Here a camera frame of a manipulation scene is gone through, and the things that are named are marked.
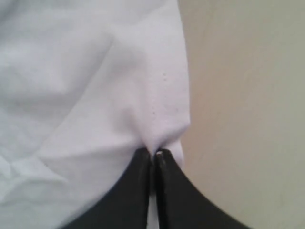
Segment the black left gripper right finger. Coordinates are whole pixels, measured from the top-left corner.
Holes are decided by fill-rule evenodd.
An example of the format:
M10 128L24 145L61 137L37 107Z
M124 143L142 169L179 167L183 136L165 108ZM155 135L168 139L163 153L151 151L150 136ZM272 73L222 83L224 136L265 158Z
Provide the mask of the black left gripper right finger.
M187 178L168 149L154 156L154 180L161 229L247 229L207 199Z

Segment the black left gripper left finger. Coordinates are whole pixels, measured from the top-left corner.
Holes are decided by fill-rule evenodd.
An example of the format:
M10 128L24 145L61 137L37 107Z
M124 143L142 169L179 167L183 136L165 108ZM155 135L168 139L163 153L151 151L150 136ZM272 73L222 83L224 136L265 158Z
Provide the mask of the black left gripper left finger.
M116 184L65 229L145 229L150 194L150 153L137 149Z

